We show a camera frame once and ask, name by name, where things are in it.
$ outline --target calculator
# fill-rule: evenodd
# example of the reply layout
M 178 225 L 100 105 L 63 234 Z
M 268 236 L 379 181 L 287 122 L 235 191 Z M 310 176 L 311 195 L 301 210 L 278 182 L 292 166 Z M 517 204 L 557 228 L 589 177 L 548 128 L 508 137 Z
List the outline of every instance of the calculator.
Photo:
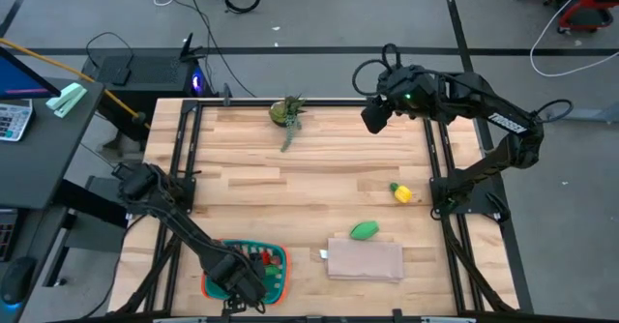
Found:
M 32 100 L 0 102 L 0 140 L 19 141 L 34 117 Z

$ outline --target teal plastic basket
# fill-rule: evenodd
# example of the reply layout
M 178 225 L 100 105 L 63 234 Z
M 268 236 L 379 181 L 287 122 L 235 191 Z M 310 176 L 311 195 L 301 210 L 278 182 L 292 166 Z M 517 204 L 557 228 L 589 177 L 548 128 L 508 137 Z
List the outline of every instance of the teal plastic basket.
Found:
M 267 288 L 267 295 L 264 300 L 264 304 L 273 305 L 283 300 L 286 292 L 286 284 L 288 281 L 288 253 L 283 247 L 277 245 L 271 245 L 267 243 L 249 241 L 249 240 L 221 240 L 225 245 L 231 247 L 248 247 L 251 252 L 252 249 L 259 250 L 263 248 L 265 250 L 272 250 L 274 256 L 278 256 L 281 259 L 280 274 L 278 279 L 275 276 L 267 276 L 264 278 L 264 286 Z M 211 299 L 226 300 L 229 295 L 225 293 L 218 285 L 214 284 L 207 276 L 204 276 L 202 281 L 202 293 Z

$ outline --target small potted plant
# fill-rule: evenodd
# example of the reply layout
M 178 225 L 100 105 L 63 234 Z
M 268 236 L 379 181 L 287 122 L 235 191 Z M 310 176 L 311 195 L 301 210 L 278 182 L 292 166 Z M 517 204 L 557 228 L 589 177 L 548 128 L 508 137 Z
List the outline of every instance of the small potted plant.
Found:
M 292 138 L 297 130 L 301 129 L 301 120 L 299 120 L 299 114 L 304 113 L 301 110 L 301 106 L 306 100 L 301 99 L 299 96 L 287 96 L 283 101 L 275 102 L 269 109 L 269 116 L 271 121 L 276 125 L 286 128 L 286 140 L 281 146 L 281 151 L 284 152 L 292 143 Z

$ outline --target wooden table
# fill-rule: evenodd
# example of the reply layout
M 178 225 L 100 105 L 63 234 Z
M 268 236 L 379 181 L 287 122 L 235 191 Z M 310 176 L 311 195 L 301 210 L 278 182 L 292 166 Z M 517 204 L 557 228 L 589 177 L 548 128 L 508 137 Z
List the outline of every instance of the wooden table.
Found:
M 145 160 L 164 169 L 170 166 L 181 102 L 159 100 L 152 124 Z M 266 107 L 205 108 L 195 160 L 195 169 L 202 172 L 196 176 L 192 219 L 213 238 L 287 247 L 292 261 L 288 295 L 281 304 L 268 306 L 267 315 L 391 315 L 393 308 L 402 308 L 405 315 L 455 314 L 441 226 L 428 214 L 431 169 L 422 121 L 394 117 L 374 135 L 361 120 L 361 108 L 307 111 L 301 115 L 303 129 L 281 153 L 285 130 L 271 123 Z M 434 131 L 439 138 L 436 127 Z M 471 121 L 456 120 L 449 131 L 458 167 L 481 157 Z M 443 161 L 441 165 L 445 174 Z M 414 192 L 409 204 L 395 201 L 391 182 Z M 327 279 L 319 250 L 327 248 L 330 237 L 347 237 L 363 220 L 379 222 L 375 240 L 403 244 L 405 279 L 400 283 Z M 498 225 L 482 216 L 467 220 L 478 267 L 501 297 L 517 307 Z M 124 304 L 150 269 L 158 225 L 147 218 L 127 236 L 110 309 Z M 468 280 L 460 270 L 472 308 Z M 200 278 L 197 256 L 183 246 L 173 315 L 220 314 L 221 302 L 202 296 Z M 163 288 L 159 286 L 159 302 Z

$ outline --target yellow toy pepper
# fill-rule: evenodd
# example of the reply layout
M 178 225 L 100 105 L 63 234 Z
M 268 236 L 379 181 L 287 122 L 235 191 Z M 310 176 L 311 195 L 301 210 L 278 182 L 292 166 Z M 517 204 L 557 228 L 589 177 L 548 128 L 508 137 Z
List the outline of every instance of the yellow toy pepper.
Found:
M 390 184 L 389 188 L 394 193 L 396 199 L 401 203 L 407 203 L 410 201 L 411 197 L 413 197 L 413 192 L 405 186 L 398 185 L 398 183 Z

